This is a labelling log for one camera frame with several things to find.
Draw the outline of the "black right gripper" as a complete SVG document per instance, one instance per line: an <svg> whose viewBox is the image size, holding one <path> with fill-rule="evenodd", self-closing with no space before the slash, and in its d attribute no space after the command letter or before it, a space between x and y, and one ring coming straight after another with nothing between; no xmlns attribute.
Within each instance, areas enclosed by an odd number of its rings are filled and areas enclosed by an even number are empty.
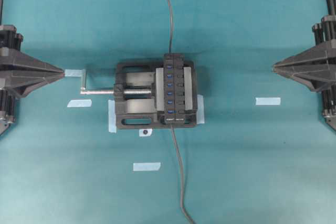
<svg viewBox="0 0 336 224"><path fill-rule="evenodd" d="M274 73L321 92L335 84L335 39L322 42L273 65Z"/></svg>

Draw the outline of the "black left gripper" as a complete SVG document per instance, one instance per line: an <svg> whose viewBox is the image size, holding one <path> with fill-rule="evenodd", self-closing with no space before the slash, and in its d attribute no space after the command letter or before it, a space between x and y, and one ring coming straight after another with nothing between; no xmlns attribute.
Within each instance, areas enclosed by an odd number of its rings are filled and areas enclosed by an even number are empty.
<svg viewBox="0 0 336 224"><path fill-rule="evenodd" d="M60 68L16 49L1 48L1 89L18 99L64 77Z"/></svg>

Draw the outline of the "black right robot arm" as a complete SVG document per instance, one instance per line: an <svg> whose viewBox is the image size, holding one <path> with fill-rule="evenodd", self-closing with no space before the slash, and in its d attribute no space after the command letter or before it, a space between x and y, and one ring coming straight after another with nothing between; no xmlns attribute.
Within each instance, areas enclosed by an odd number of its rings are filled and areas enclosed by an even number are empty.
<svg viewBox="0 0 336 224"><path fill-rule="evenodd" d="M335 0L326 0L328 14L312 26L315 46L273 65L274 73L321 93L322 116L335 130Z"/></svg>

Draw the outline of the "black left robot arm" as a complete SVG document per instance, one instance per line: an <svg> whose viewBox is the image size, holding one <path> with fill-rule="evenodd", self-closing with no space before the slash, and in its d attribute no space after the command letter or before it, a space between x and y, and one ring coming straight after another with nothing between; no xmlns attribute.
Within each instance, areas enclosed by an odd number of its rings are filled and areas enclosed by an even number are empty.
<svg viewBox="0 0 336 224"><path fill-rule="evenodd" d="M62 79L64 70L21 52L22 34L1 24L1 134L15 123L19 99Z"/></svg>

